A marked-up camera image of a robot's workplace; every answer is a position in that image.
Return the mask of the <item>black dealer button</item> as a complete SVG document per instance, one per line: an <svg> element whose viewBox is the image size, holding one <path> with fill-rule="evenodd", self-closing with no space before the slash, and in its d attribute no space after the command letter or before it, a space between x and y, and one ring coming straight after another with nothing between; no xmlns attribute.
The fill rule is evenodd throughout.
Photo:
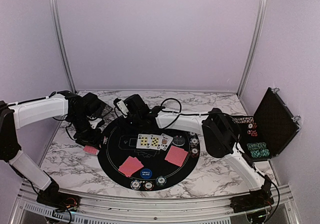
<svg viewBox="0 0 320 224"><path fill-rule="evenodd" d="M181 147L186 143L186 139L182 135L177 135L172 142L175 146Z"/></svg>

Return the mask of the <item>red playing card deck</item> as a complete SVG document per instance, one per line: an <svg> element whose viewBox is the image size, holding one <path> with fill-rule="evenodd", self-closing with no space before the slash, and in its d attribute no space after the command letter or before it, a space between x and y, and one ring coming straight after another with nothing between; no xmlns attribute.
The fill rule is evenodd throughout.
<svg viewBox="0 0 320 224"><path fill-rule="evenodd" d="M91 154L91 155L95 155L97 156L98 153L99 153L99 150L93 146L90 146L90 145L86 145L84 148L83 148L83 151L88 153L88 154Z"/></svg>

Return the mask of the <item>red playing card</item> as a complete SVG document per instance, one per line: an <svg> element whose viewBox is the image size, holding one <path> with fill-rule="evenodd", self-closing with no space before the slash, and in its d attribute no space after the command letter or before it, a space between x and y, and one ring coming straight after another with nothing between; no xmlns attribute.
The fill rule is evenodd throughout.
<svg viewBox="0 0 320 224"><path fill-rule="evenodd" d="M122 165L119 166L120 172L129 172L136 168L139 160L136 157L129 156Z"/></svg>
<svg viewBox="0 0 320 224"><path fill-rule="evenodd" d="M170 152L166 155L165 160L178 167L182 167L188 152Z"/></svg>
<svg viewBox="0 0 320 224"><path fill-rule="evenodd" d="M126 177L130 177L132 174L143 168L144 165L137 158L127 158L127 160L119 167L118 171L124 174Z"/></svg>
<svg viewBox="0 0 320 224"><path fill-rule="evenodd" d="M171 146L165 160L171 164L181 167L189 153L183 148Z"/></svg>

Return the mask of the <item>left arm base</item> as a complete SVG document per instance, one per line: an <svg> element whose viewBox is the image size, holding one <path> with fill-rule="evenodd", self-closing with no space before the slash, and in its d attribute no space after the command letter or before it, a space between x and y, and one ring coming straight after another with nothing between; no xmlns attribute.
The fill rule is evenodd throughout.
<svg viewBox="0 0 320 224"><path fill-rule="evenodd" d="M40 204L56 208L58 212L77 211L80 197L60 192L59 185L52 182L45 190L39 190L36 201Z"/></svg>

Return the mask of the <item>blue small blind button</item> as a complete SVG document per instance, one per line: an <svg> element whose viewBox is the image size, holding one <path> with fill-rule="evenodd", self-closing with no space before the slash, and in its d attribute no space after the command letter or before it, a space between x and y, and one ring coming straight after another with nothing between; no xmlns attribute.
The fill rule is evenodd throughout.
<svg viewBox="0 0 320 224"><path fill-rule="evenodd" d="M153 172L148 168L142 169L140 171L140 176L144 180L150 179L152 177L152 175L153 175Z"/></svg>

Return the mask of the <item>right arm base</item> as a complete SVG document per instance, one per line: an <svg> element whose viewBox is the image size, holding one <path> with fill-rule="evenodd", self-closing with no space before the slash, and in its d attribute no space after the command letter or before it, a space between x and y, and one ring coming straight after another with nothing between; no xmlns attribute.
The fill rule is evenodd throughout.
<svg viewBox="0 0 320 224"><path fill-rule="evenodd" d="M262 223L267 219L269 211L275 203L272 194L263 190L251 191L249 194L234 196L230 199L230 207L234 213L247 212L250 223Z"/></svg>

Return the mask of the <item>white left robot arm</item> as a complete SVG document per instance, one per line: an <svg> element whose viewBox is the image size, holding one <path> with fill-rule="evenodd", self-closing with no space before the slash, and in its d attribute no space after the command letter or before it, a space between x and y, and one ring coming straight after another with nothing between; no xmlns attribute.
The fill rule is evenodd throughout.
<svg viewBox="0 0 320 224"><path fill-rule="evenodd" d="M50 95L0 103L0 159L43 191L53 207L63 203L54 180L36 163L32 150L53 133L53 120L67 122L74 130L70 139L76 144L99 149L103 142L101 126L107 104L89 92L84 96L68 90Z"/></svg>

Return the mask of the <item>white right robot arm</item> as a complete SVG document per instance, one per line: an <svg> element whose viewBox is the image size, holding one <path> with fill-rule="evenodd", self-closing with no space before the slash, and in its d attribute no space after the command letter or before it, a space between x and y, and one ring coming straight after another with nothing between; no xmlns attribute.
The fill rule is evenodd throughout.
<svg viewBox="0 0 320 224"><path fill-rule="evenodd" d="M166 110L163 103L149 108L138 94L125 100L116 98L113 104L128 126L134 129L147 132L173 129L202 135L206 152L226 162L247 185L251 193L247 203L258 208L267 200L272 180L244 153L239 144L240 127L219 108L200 113Z"/></svg>

